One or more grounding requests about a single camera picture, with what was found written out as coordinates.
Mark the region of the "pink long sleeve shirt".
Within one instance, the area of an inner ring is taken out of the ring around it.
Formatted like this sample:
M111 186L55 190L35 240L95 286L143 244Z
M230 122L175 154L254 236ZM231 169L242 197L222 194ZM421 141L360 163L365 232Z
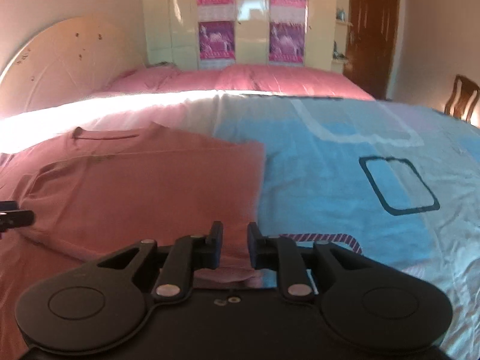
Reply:
M261 284L247 251L256 220L264 147L234 144L158 124L128 131L77 128L1 156L1 199L35 213L1 240L1 357L25 349L15 306L29 286L142 239L177 238L224 226L220 266L201 281Z

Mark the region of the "blue patterned bed sheet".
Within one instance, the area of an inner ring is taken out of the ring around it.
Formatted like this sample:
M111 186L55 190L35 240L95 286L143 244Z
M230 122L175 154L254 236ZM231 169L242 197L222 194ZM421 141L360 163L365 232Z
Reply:
M98 96L1 121L1 156L77 128L166 128L264 147L264 235L339 245L430 281L453 305L442 344L479 357L479 131L421 106L268 94Z

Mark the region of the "cream wooden headboard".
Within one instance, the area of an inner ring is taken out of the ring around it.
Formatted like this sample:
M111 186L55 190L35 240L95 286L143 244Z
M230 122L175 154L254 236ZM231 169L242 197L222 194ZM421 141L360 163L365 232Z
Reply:
M60 21L28 41L1 72L1 116L79 101L143 65L133 41L103 17Z

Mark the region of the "pink quilt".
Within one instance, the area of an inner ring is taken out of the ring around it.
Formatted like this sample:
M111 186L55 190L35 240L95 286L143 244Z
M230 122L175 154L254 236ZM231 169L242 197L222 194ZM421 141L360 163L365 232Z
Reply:
M310 67L235 64L221 70L181 72L162 83L160 89L164 92L256 91L299 97L374 100L371 94L345 76Z

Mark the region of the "pink pillow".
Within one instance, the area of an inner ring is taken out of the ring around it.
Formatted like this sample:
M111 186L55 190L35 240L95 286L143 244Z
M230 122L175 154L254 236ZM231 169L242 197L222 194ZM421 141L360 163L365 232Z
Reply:
M104 90L117 93L151 93L181 73L174 65L144 67L117 77Z

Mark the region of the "lower right purple poster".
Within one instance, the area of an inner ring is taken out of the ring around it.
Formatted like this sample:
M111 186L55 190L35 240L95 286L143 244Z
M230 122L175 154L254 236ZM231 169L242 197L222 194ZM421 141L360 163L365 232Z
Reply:
M271 23L268 60L273 63L304 63L303 24Z

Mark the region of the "lower left purple poster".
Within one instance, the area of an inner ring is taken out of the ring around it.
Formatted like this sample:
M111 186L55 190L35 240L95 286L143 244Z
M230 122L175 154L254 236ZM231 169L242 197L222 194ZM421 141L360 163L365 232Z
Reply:
M235 59L233 21L199 22L201 60Z

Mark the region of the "cream glossy wardrobe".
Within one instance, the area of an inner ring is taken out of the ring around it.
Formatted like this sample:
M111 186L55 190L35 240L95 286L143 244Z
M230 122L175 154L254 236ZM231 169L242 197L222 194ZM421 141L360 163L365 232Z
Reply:
M305 20L305 66L342 72L345 63L335 59L334 52L345 50L350 24L347 18L338 19L337 11L348 8L349 0L307 0L305 13L300 15L288 7L271 7L270 0L234 0L204 7L197 0L143 0L148 61L174 63L187 71L221 68L226 60L200 58L199 23L230 21L236 62L266 64L270 24L274 16L284 15Z

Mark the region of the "brown wooden chair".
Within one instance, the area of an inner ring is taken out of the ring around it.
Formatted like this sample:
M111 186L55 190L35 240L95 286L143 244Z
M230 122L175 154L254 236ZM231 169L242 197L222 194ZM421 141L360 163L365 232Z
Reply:
M443 112L467 123L471 122L473 112L479 103L479 85L468 77L456 75L451 96Z

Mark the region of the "brown wooden door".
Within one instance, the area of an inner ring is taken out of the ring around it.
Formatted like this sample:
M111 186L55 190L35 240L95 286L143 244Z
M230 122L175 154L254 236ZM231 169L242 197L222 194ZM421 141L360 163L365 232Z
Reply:
M350 0L344 75L384 99L395 54L400 0Z

